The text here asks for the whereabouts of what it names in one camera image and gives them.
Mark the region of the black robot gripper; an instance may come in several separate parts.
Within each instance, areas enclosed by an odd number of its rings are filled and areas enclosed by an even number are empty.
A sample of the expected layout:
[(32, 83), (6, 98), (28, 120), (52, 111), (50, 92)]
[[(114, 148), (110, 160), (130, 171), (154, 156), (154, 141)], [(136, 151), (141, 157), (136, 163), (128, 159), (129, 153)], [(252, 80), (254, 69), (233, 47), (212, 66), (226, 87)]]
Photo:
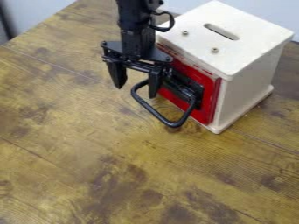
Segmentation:
[(161, 74), (170, 71), (173, 58), (164, 53), (154, 43), (154, 29), (120, 31), (118, 41), (102, 41), (102, 61), (114, 87), (120, 89), (126, 83), (126, 69), (148, 74), (148, 94), (154, 98), (161, 86)]

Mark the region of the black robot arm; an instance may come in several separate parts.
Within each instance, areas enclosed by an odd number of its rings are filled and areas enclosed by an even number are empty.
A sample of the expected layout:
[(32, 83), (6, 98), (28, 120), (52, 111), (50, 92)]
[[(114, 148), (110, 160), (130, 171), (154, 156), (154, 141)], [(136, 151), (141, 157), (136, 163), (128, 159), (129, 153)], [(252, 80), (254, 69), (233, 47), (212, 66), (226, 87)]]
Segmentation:
[(154, 44), (154, 33), (168, 32), (174, 25), (173, 15), (157, 12), (162, 0), (116, 0), (118, 41), (102, 41), (102, 61), (116, 88), (126, 83), (126, 69), (148, 74), (148, 95), (156, 97), (164, 74), (173, 58)]

